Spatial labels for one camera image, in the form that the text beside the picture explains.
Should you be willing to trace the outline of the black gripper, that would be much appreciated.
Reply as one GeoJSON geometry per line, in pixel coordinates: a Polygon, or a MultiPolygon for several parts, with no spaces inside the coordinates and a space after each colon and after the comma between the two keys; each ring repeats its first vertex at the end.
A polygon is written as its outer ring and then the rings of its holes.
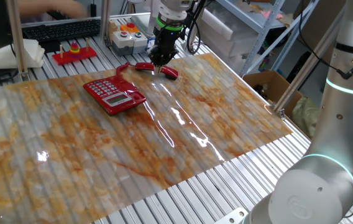
{"type": "Polygon", "coordinates": [[[175,42],[180,37],[180,31],[155,27],[154,35],[154,45],[147,49],[147,55],[154,66],[154,72],[162,72],[165,67],[168,73],[178,73],[175,69],[167,67],[167,64],[178,53],[175,42]]]}

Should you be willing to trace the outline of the person's bare hand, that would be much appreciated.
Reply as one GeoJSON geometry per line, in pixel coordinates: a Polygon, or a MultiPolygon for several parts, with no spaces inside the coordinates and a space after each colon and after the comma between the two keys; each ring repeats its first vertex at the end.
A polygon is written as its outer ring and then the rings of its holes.
{"type": "Polygon", "coordinates": [[[85,7],[74,0],[44,0],[48,11],[58,11],[70,18],[84,18],[87,16],[85,7]]]}

